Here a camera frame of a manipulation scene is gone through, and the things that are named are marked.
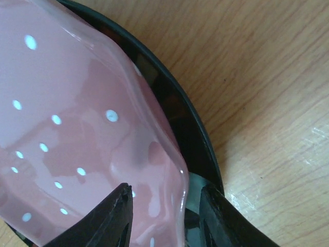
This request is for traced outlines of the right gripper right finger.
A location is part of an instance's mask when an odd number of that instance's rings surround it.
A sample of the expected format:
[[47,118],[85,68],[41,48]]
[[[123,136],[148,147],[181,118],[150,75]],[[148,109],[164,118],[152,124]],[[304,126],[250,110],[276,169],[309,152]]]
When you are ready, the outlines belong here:
[[211,184],[202,188],[199,216],[201,246],[278,246]]

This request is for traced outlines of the black striped plate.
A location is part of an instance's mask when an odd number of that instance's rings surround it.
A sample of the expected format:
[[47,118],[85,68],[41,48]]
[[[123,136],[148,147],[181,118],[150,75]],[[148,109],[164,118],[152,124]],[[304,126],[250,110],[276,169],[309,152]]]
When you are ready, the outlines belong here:
[[[213,148],[195,108],[165,66],[129,32],[84,5],[73,1],[56,2],[112,39],[134,62],[148,83],[172,129],[188,170],[188,191],[184,212],[185,243],[183,246],[201,246],[199,205],[202,188],[212,184],[217,187],[219,192],[222,192],[223,182]],[[28,246],[35,244],[2,217],[1,219],[15,233],[20,234]]]

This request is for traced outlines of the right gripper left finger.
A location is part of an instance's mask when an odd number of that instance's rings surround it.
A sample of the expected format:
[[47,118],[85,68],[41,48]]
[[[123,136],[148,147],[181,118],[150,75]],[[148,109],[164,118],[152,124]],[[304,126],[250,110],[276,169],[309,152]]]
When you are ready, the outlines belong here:
[[129,246],[132,221],[132,187],[121,183],[82,220],[47,245]]

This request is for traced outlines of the pink polka dot plate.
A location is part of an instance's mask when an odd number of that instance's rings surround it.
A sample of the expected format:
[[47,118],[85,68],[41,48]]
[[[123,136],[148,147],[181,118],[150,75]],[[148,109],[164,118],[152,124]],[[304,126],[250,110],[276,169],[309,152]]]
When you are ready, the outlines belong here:
[[183,246],[187,166],[134,62],[56,1],[1,1],[1,217],[42,246],[121,183],[130,246]]

